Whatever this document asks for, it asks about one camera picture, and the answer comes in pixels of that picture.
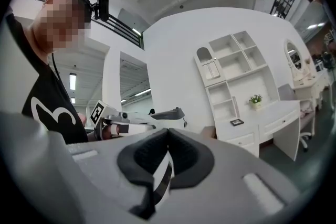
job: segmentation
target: desk drawer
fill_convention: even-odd
[[[238,138],[226,140],[227,143],[234,144],[237,146],[244,146],[251,143],[254,143],[254,133],[249,133]]]
[[[251,143],[251,144],[242,146],[242,148],[246,149],[247,151],[251,152],[252,154],[256,154],[256,145],[255,145],[255,143]]]
[[[265,135],[269,135],[271,133],[276,132],[277,130],[283,128],[284,126],[286,126],[288,123],[292,122],[293,120],[295,120],[298,115],[297,115],[297,110],[293,110],[292,112],[290,112],[289,114],[287,114],[286,116],[265,125]]]

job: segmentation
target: black t-shirt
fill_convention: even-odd
[[[50,66],[34,53],[22,25],[14,15],[7,16],[6,20],[22,53],[38,73],[38,78],[24,103],[22,114],[42,122],[50,131],[61,133],[66,144],[87,142],[84,126],[61,82]]]

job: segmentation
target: white desk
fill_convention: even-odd
[[[327,69],[317,72],[314,78],[307,80],[305,83],[302,83],[302,85],[294,87],[294,90],[299,100],[312,100],[314,108],[317,106],[321,108],[323,99],[322,92],[325,87],[329,87],[330,103],[331,107],[333,107],[331,83]]]
[[[274,139],[274,144],[294,161],[300,139],[300,102],[276,101],[259,111],[250,110],[240,119],[244,124],[216,121],[217,138],[241,146],[259,156],[259,144]]]

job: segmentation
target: white graphic print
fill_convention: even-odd
[[[76,120],[75,117],[70,113],[69,110],[65,109],[65,108],[57,108],[55,109],[53,112],[51,112],[49,109],[46,108],[45,105],[42,104],[42,102],[40,100],[38,100],[36,97],[32,97],[31,101],[30,101],[30,106],[32,108],[32,114],[33,114],[33,118],[36,121],[42,122],[38,116],[37,113],[37,109],[36,109],[36,105],[39,105],[45,112],[47,112],[50,116],[52,116],[52,118],[58,123],[58,116],[62,113],[67,113],[69,114],[69,116],[71,117],[72,120],[72,124],[75,125],[76,124]]]

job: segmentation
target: cubby shelf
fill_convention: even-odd
[[[263,107],[279,100],[272,73],[246,31],[210,41],[198,49],[197,57],[216,122],[232,120],[251,109],[248,100],[254,94],[261,94]]]
[[[250,70],[250,71],[248,71],[248,72],[246,72],[246,73],[243,73],[243,74],[240,74],[240,75],[235,76],[235,77],[233,77],[233,78],[230,78],[230,79],[228,79],[227,81],[230,82],[230,81],[234,81],[234,80],[236,80],[236,79],[243,78],[243,77],[245,77],[245,76],[248,76],[248,75],[251,75],[251,74],[253,74],[253,73],[255,73],[255,72],[258,72],[258,71],[260,71],[262,68],[265,68],[265,67],[268,67],[268,65],[267,65],[267,64],[264,64],[264,65],[262,65],[262,66],[259,66],[259,67],[255,68],[255,69],[252,69],[252,70]]]
[[[232,101],[232,99],[228,99],[228,100],[225,100],[225,101],[220,101],[220,102],[212,103],[212,105],[216,106],[216,105],[223,104],[223,103],[226,103],[226,102],[229,102],[229,101]]]

